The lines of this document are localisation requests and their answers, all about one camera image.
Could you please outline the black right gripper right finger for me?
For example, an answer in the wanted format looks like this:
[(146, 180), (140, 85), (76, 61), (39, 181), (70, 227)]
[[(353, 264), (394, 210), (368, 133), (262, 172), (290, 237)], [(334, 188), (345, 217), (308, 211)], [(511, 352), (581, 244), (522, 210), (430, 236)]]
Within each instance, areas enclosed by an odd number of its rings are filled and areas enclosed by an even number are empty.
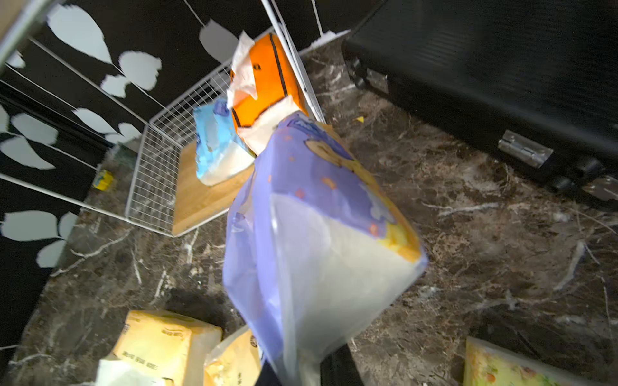
[(335, 350), (320, 364), (321, 386), (364, 386), (348, 344)]

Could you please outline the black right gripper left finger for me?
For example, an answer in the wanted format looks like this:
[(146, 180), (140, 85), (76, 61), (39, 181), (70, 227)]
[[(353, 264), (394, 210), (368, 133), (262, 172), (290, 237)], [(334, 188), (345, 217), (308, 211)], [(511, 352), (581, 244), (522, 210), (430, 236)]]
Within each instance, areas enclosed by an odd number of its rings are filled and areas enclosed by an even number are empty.
[(278, 386), (278, 376), (272, 366), (265, 362), (254, 386)]

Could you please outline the purple tissue pack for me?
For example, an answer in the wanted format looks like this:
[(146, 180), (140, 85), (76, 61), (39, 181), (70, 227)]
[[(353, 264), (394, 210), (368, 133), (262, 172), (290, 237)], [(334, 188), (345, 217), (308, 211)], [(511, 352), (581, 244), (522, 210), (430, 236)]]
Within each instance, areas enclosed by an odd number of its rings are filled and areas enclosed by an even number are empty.
[(223, 283), (285, 385), (320, 364), (425, 271), (418, 233), (326, 126), (279, 124), (229, 210)]

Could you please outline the yellow green tissue pack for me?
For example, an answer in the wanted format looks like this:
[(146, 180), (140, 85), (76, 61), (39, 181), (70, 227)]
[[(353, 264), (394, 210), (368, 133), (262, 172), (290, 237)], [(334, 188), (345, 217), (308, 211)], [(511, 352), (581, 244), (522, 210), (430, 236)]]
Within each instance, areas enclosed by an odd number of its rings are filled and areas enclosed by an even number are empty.
[(463, 385), (603, 385), (468, 337)]

